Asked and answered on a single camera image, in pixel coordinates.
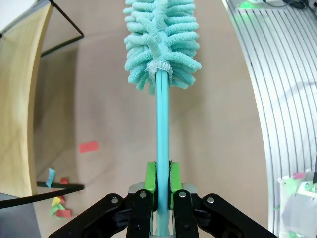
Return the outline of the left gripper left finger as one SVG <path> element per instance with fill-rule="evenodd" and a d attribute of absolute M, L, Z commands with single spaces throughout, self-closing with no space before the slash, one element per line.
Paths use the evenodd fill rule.
<path fill-rule="evenodd" d="M 110 238 L 127 230 L 127 238 L 148 238 L 153 231 L 156 184 L 156 163 L 148 162 L 145 182 L 130 186 L 125 198 L 106 195 L 49 237 Z"/>

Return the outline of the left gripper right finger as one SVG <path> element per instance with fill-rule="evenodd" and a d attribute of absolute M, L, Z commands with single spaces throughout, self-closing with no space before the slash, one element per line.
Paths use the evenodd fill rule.
<path fill-rule="evenodd" d="M 178 162 L 170 163 L 170 208 L 177 238 L 198 238 L 199 229 L 215 238 L 274 238 L 275 234 L 215 193 L 200 198 L 181 182 Z"/>

